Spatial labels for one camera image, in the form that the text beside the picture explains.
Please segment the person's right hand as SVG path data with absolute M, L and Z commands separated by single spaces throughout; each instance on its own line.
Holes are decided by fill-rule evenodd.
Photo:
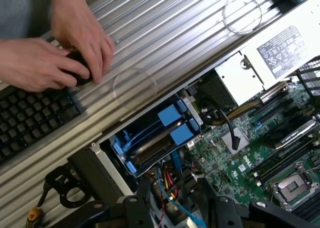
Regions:
M 87 79 L 89 70 L 41 38 L 0 40 L 0 80 L 29 92 L 75 87 L 77 80 L 65 71 Z

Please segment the person's left hand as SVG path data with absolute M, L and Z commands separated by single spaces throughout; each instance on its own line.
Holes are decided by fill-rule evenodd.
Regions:
M 51 30 L 65 49 L 75 47 L 88 67 L 62 57 L 60 68 L 99 84 L 111 66 L 115 45 L 93 15 L 86 0 L 52 0 Z

